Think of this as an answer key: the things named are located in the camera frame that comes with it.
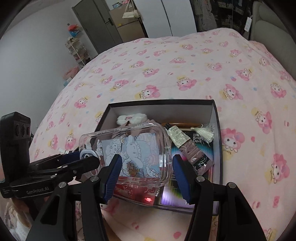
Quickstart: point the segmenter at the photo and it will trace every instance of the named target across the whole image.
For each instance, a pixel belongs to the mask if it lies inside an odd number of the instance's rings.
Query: blue cartoon card
[[[109,165],[115,154],[122,157],[123,177],[160,178],[159,148],[154,133],[97,142],[97,154]]]

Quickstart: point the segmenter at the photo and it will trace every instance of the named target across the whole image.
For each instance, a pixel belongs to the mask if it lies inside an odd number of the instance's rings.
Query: door handle
[[[108,20],[109,20],[109,22],[111,23],[111,25],[114,26],[114,24],[113,24],[111,18],[108,18]]]

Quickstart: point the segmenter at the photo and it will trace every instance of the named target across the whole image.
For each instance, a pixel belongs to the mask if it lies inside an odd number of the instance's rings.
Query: gray door
[[[111,25],[112,22],[104,4],[101,0],[95,1],[101,5],[97,6],[93,0],[82,0],[72,9],[96,51],[102,53],[122,43],[122,40],[115,26]]]

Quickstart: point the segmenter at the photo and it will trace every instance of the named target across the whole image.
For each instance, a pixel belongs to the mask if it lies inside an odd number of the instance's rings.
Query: white tassel
[[[202,125],[200,127],[191,127],[196,132],[197,138],[202,142],[209,144],[214,140],[214,128],[212,125]]]

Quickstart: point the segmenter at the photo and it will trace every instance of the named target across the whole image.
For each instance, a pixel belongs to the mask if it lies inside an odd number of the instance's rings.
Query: open black box
[[[118,116],[143,113],[158,123],[199,123],[214,124],[213,141],[213,183],[222,184],[223,158],[220,124],[214,100],[167,99],[145,100],[109,104],[96,131],[117,128]],[[213,214],[218,213],[214,204]]]

